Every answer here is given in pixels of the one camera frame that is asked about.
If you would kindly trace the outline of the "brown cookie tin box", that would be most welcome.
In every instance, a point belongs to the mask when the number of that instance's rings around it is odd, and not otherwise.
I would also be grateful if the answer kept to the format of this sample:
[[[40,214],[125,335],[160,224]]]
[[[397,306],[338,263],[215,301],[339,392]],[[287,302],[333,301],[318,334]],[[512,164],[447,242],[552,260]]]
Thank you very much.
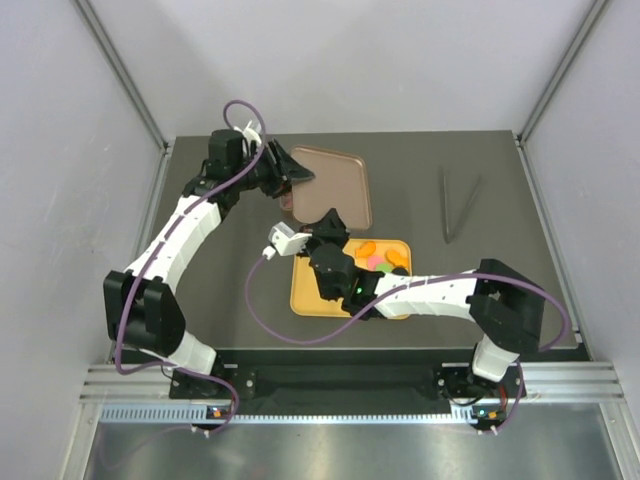
[[[291,192],[285,194],[279,199],[279,206],[282,214],[286,219],[291,220],[294,218],[293,216],[294,202],[293,202],[293,195]]]

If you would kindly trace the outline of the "brown tin lid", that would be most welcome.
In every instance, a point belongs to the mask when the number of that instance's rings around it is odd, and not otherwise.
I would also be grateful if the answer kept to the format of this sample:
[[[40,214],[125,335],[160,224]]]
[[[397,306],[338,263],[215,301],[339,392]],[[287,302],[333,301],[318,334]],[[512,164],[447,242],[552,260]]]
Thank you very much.
[[[335,208],[351,230],[367,230],[372,226],[368,175],[361,157],[309,146],[295,146],[290,155],[315,175],[292,187],[295,220],[314,223]]]

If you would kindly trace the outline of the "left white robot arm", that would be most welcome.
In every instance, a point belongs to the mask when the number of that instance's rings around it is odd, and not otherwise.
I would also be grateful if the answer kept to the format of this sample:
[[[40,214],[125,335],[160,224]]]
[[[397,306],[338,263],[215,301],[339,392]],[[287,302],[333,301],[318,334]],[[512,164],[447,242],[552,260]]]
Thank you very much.
[[[182,275],[200,246],[245,191],[278,199],[296,184],[314,179],[275,140],[266,141],[252,125],[215,130],[198,174],[184,187],[169,220],[147,249],[123,271],[103,282],[107,332],[121,349],[133,347],[163,366],[186,369],[205,396],[226,387],[214,348],[186,328],[175,297]]]

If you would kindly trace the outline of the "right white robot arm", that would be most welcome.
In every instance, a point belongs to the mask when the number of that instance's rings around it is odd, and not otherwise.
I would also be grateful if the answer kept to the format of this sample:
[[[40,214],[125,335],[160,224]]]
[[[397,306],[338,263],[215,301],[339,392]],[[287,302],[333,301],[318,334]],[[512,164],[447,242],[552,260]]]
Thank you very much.
[[[371,271],[346,253],[349,238],[337,210],[330,209],[297,231],[284,222],[274,225],[265,253],[308,259],[319,297],[339,303],[352,318],[421,315],[474,323],[483,336],[466,380],[478,395],[498,389],[520,355],[537,352],[544,313],[541,289],[507,264],[484,259],[475,270],[442,276],[411,276],[404,267]]]

